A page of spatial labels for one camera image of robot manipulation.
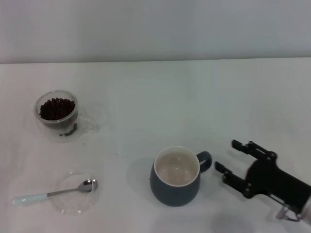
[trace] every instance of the table surface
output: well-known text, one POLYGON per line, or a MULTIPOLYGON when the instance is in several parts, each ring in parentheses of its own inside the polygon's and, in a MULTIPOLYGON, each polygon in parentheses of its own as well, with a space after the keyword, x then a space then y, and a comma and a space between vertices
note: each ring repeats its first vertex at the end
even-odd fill
POLYGON ((279 204, 246 200, 213 169, 183 207, 161 204, 149 186, 156 154, 173 145, 207 150, 243 177, 254 160, 232 139, 275 151, 281 169, 311 183, 310 76, 310 58, 0 65, 0 232, 311 232, 275 220, 279 204), (74 93, 101 130, 70 143, 43 137, 33 106, 56 89, 74 93), (99 181, 87 213, 64 216, 50 201, 10 205, 50 191, 69 170, 99 181))

